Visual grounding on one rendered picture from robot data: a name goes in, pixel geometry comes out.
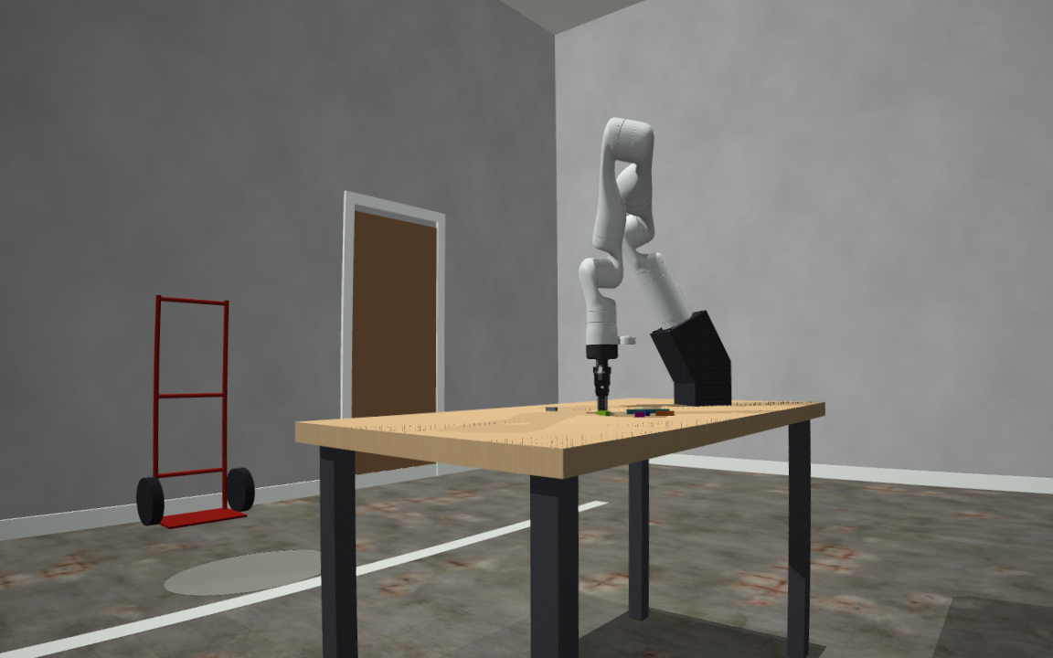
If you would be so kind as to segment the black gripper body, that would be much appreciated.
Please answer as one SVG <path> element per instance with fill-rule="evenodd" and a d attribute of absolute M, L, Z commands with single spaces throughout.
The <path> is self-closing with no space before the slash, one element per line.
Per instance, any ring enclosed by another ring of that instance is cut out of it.
<path fill-rule="evenodd" d="M 605 371 L 607 380 L 609 359 L 618 358 L 618 345 L 587 345 L 587 358 L 596 359 L 596 371 L 598 371 L 599 364 L 602 364 L 602 371 Z"/>

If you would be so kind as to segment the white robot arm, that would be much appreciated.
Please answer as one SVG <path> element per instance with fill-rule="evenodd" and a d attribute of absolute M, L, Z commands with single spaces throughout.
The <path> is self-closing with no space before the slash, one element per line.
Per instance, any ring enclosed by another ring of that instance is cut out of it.
<path fill-rule="evenodd" d="M 587 345 L 636 345 L 631 334 L 618 336 L 617 303 L 598 290 L 620 286 L 622 252 L 662 330 L 683 324 L 693 315 L 662 254 L 638 251 L 654 239 L 653 153 L 653 126 L 625 118 L 609 120 L 603 131 L 601 190 L 592 238 L 596 250 L 609 251 L 609 259 L 585 259 L 580 265 L 588 305 Z M 633 165 L 615 178 L 615 161 Z"/>

